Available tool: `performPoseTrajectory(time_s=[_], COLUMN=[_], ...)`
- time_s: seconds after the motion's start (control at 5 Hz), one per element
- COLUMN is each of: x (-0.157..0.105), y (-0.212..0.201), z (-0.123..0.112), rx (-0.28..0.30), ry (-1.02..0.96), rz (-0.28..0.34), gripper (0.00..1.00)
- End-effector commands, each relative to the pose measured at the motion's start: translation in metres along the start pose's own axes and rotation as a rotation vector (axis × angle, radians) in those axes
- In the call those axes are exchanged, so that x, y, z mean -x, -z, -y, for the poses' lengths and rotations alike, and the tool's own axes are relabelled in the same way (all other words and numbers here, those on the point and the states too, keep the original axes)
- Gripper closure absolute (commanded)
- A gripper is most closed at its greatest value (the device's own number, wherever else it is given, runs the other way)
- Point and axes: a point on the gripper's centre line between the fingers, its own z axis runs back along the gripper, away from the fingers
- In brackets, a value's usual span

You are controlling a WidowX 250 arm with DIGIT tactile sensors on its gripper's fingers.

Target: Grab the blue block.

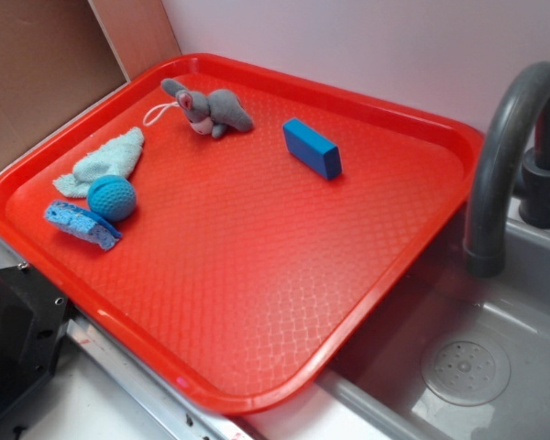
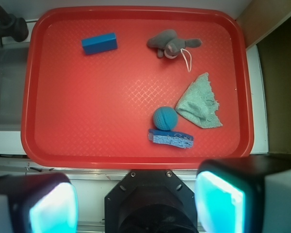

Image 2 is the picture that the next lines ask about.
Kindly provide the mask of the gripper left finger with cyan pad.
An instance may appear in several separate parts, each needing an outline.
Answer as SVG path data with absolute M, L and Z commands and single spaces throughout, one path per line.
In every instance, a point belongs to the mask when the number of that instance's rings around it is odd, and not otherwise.
M 62 173 L 0 176 L 0 233 L 75 233 L 78 198 Z

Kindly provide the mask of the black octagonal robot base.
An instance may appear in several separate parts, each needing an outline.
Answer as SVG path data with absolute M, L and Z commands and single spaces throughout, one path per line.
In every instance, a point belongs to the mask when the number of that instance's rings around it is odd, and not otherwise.
M 194 192 L 171 170 L 131 170 L 104 198 L 107 233 L 196 233 Z

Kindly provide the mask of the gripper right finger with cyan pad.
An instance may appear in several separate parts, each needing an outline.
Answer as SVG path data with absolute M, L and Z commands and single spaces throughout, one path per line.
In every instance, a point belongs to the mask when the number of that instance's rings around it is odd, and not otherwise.
M 194 199 L 208 233 L 291 233 L 291 155 L 205 160 Z

